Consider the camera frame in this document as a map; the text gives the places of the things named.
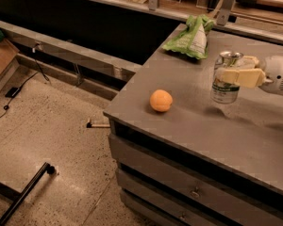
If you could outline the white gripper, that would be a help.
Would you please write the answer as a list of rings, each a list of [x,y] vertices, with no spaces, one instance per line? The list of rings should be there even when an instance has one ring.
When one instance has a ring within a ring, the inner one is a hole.
[[[268,56],[261,69],[255,69],[258,65],[256,56],[244,56],[240,68],[245,70],[220,68],[217,70],[217,78],[227,84],[246,88],[260,86],[265,92],[283,95],[283,56]]]

